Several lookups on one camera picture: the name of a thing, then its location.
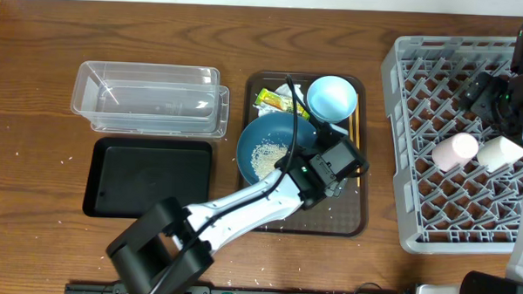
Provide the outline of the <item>small white cup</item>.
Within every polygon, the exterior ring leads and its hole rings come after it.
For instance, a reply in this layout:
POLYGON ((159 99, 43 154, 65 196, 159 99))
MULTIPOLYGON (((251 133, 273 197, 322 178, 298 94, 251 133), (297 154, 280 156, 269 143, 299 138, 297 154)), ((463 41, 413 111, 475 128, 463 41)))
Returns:
POLYGON ((523 147, 504 136, 487 141, 477 153, 479 165, 486 166, 488 173, 493 173, 506 164, 512 165, 522 157, 523 147))

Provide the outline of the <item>dark blue plate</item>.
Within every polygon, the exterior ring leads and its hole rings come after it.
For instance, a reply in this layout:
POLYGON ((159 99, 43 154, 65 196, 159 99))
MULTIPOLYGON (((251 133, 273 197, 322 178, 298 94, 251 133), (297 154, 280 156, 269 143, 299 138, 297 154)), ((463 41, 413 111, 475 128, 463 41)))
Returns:
POLYGON ((242 131, 237 144, 237 166, 241 176, 248 184, 255 184, 259 179, 255 176, 250 161, 256 144, 263 140, 283 143, 289 148, 294 134, 292 113, 269 113, 254 119, 242 131))

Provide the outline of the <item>white rice pile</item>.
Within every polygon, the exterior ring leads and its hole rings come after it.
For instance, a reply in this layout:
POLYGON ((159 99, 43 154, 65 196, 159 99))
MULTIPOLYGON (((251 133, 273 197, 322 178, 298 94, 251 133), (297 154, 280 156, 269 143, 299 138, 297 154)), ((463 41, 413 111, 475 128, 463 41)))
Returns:
POLYGON ((283 143, 263 140, 256 144, 250 161, 251 167, 258 179, 266 178, 274 169, 275 163, 286 155, 288 148, 283 143))

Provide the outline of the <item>green yellow snack wrapper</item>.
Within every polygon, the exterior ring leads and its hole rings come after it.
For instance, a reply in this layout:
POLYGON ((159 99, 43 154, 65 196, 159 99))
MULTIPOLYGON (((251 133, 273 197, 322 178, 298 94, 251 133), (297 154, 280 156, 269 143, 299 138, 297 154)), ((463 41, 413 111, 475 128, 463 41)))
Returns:
MULTIPOLYGON (((297 89, 295 89, 297 100, 297 114, 304 119, 309 118, 309 112, 303 109, 303 95, 297 89)), ((271 92, 268 89, 262 89, 256 96, 254 107, 258 110, 258 115, 263 116, 268 113, 286 112, 292 113, 294 111, 294 105, 292 101, 292 95, 281 95, 275 92, 271 92)))

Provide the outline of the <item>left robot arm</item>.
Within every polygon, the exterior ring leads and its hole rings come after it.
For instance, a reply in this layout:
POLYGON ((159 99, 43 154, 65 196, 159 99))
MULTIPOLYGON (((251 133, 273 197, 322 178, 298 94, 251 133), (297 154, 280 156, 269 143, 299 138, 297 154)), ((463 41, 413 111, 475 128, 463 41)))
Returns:
POLYGON ((227 243, 299 209, 312 209, 341 181, 363 176, 368 168, 353 141, 325 125, 313 147, 293 139, 274 170, 251 186, 186 207, 174 198, 158 202, 106 252, 128 294, 182 294, 227 243))

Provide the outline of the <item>pink plastic cup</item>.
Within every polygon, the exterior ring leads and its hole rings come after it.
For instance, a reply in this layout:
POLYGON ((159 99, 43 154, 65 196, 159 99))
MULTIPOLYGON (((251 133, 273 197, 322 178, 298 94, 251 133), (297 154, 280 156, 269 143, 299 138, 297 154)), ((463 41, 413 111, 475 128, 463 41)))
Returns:
POLYGON ((431 153, 433 163, 439 170, 447 172, 457 165, 463 167, 479 151, 479 143, 469 133, 457 133, 438 143, 431 153))

